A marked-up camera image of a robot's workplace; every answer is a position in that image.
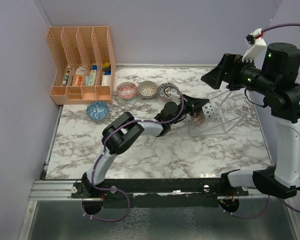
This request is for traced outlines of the brown flower pattern bowl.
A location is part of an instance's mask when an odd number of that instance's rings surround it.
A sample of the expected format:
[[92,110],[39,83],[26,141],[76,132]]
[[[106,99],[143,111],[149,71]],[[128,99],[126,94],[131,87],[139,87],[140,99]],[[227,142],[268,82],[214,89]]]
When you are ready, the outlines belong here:
[[153,81],[142,81],[138,83],[138,93],[144,98],[144,99],[152,99],[158,90],[158,85]]

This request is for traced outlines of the red zigzag pattern bowl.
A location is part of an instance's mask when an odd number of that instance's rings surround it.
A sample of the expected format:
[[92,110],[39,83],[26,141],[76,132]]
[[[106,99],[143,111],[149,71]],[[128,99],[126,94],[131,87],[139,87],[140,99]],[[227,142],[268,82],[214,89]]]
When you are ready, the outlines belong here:
[[117,86],[116,93],[121,99],[128,101],[137,95],[138,87],[132,82],[123,82]]

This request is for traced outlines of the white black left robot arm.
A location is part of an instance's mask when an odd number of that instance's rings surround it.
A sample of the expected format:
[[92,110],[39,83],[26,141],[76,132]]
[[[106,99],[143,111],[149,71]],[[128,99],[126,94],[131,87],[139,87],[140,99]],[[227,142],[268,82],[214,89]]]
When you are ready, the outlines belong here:
[[161,137],[171,130],[171,125],[178,123],[183,117],[196,116],[210,101],[205,98],[193,98],[187,95],[180,97],[180,103],[173,101],[165,103],[162,110],[153,119],[134,117],[126,111],[102,132],[102,147],[100,154],[91,169],[83,174],[81,182],[85,194],[97,196],[105,188],[105,175],[115,158],[126,152],[140,136]]

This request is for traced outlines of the blue triangle pattern bowl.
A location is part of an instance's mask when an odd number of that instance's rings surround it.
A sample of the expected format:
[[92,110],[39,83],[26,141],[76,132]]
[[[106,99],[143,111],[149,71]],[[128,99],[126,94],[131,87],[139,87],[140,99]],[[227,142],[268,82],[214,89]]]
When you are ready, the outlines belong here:
[[88,105],[86,115],[94,122],[103,122],[109,114],[109,106],[104,101],[94,101]]

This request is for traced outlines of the red quatrefoil pattern bowl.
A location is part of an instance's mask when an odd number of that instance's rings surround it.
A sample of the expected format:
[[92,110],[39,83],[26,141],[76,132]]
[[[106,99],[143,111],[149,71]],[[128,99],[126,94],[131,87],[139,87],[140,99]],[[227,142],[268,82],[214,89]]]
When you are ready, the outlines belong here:
[[195,127],[200,127],[203,125],[204,121],[205,121],[206,117],[204,115],[203,111],[200,111],[198,113],[196,113],[195,116],[191,117],[192,123]]

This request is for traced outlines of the red diamond pattern bowl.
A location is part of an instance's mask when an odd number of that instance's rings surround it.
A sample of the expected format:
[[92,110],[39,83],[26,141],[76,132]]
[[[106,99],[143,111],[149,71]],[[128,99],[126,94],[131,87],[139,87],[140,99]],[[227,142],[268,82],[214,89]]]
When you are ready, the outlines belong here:
[[213,120],[218,116],[218,106],[212,100],[202,107],[202,111],[207,121]]

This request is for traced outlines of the green leaf pattern bowl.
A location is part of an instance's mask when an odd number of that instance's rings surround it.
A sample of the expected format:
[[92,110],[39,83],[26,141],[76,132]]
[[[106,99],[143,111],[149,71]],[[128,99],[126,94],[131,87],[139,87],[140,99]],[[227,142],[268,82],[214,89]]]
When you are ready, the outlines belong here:
[[175,89],[176,90],[176,85],[174,85],[173,83],[169,83],[169,82],[166,82],[166,83],[162,83],[158,86],[158,95],[163,98],[164,100],[167,100],[167,101],[171,101],[171,98],[169,97],[168,95],[168,92],[171,91],[172,89]]

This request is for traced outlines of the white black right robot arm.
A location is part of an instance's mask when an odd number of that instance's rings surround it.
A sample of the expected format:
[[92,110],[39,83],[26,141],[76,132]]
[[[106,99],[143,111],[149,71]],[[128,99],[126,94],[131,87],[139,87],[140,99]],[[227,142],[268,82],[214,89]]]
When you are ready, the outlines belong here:
[[226,53],[219,64],[201,80],[213,89],[222,82],[227,89],[246,89],[261,94],[264,106],[271,109],[277,127],[277,160],[262,170],[234,170],[222,174],[220,192],[226,196],[239,187],[288,199],[300,191],[300,49],[293,44],[276,42],[267,47],[261,69],[241,55]]

